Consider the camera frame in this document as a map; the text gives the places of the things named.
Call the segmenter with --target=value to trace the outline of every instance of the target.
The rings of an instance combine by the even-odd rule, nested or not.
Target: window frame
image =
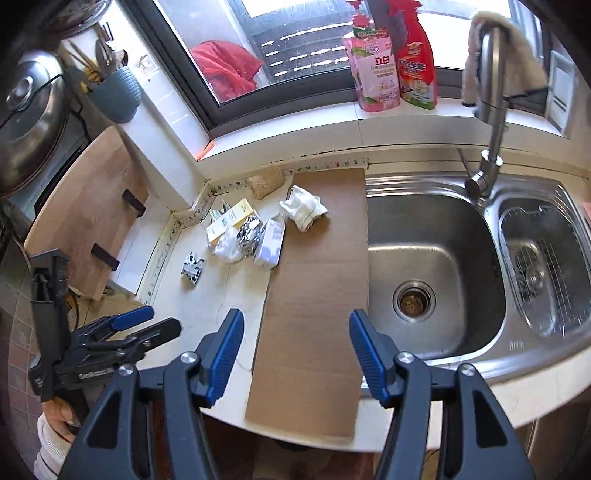
[[[285,80],[218,104],[167,15],[152,0],[119,0],[162,67],[212,138],[249,125],[325,105],[356,101],[350,70],[339,69]],[[376,18],[376,0],[366,0]],[[550,36],[541,24],[544,62],[550,61]],[[436,67],[440,98],[461,98],[462,71]],[[538,99],[520,99],[519,109],[544,114],[545,93]]]

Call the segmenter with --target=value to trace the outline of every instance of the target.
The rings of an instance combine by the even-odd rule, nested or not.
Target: stainless steel lid
[[[69,95],[57,57],[41,50],[25,53],[0,100],[0,198],[24,187],[41,170],[59,140],[69,111]]]

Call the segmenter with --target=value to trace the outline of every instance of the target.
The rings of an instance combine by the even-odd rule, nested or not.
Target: window
[[[355,100],[342,37],[345,0],[122,0],[163,65],[215,137],[268,118]],[[470,17],[510,18],[544,61],[542,25],[518,0],[423,0],[419,20],[433,48],[438,94],[460,97]],[[376,25],[386,0],[366,0]],[[543,113],[545,96],[520,107]]]

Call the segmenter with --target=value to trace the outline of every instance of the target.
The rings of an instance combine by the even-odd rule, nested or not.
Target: sink basin
[[[549,202],[507,200],[501,246],[515,296],[539,335],[565,335],[591,313],[589,267],[573,225]]]
[[[369,315],[423,359],[487,345],[505,317],[501,266],[468,202],[409,194],[368,198]]]
[[[464,179],[366,179],[377,330],[429,365],[470,362],[490,382],[590,346],[590,230],[564,187],[501,174],[472,200]]]

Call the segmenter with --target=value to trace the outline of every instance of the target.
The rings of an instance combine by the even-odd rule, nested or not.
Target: towel on faucet
[[[462,103],[476,105],[478,91],[478,56],[482,39],[480,30],[484,24],[493,23],[504,27],[509,33],[509,49],[505,68],[505,96],[534,93],[548,86],[544,68],[531,51],[530,43],[519,28],[503,15],[494,12],[477,12],[472,17],[468,35],[468,58],[462,76]]]

